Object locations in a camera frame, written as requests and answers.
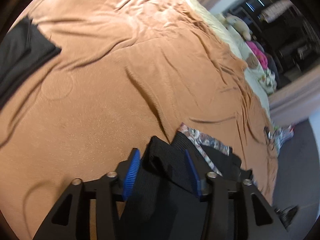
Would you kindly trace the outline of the pink plush toy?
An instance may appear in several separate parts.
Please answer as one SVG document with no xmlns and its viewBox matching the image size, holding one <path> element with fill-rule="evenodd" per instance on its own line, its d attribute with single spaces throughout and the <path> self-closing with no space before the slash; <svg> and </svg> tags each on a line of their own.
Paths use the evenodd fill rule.
<svg viewBox="0 0 320 240">
<path fill-rule="evenodd" d="M 263 70 L 268 69 L 268 59 L 262 45 L 257 41 L 246 41 L 247 45 L 260 62 Z"/>
</svg>

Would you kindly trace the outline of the black t-shirt patterned trim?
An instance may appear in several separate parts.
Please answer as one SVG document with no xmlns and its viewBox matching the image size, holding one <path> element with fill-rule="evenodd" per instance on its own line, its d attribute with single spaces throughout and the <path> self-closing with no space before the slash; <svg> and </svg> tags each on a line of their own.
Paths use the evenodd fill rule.
<svg viewBox="0 0 320 240">
<path fill-rule="evenodd" d="M 185 152 L 195 153 L 205 172 L 235 181 L 253 177 L 230 146 L 185 124 L 170 144 L 153 136 L 120 218 L 120 239 L 200 239 L 207 203 L 193 192 Z"/>
</svg>

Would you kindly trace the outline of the pink curtain right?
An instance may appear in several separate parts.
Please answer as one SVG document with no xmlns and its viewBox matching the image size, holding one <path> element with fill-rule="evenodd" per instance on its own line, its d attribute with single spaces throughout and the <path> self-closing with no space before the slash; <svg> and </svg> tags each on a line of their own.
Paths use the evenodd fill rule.
<svg viewBox="0 0 320 240">
<path fill-rule="evenodd" d="M 297 124 L 319 110 L 319 66 L 268 97 L 278 126 Z"/>
</svg>

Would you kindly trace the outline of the folded black cloth near headboard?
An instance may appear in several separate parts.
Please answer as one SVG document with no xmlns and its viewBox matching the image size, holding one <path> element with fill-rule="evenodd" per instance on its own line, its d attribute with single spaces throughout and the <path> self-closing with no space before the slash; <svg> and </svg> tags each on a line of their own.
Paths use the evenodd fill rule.
<svg viewBox="0 0 320 240">
<path fill-rule="evenodd" d="M 31 74 L 60 53 L 32 19 L 22 18 L 1 42 L 1 108 Z"/>
</svg>

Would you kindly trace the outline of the brown fleece blanket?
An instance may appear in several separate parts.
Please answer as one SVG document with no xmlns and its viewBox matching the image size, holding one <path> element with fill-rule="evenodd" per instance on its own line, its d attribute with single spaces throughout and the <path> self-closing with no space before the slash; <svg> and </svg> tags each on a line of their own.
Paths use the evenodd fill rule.
<svg viewBox="0 0 320 240">
<path fill-rule="evenodd" d="M 19 239 L 73 178 L 99 178 L 180 124 L 231 146 L 272 201 L 271 123 L 247 65 L 185 0 L 33 0 L 22 14 L 62 51 L 1 110 L 1 212 Z"/>
</svg>

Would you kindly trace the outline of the cream plush toy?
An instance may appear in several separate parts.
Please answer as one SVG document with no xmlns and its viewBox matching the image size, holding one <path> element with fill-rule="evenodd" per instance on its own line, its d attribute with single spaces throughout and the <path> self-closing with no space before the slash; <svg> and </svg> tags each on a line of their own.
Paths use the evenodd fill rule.
<svg viewBox="0 0 320 240">
<path fill-rule="evenodd" d="M 248 25 L 239 17 L 228 14 L 226 17 L 227 29 L 235 29 L 244 40 L 250 41 L 251 37 L 251 30 L 249 29 Z"/>
</svg>

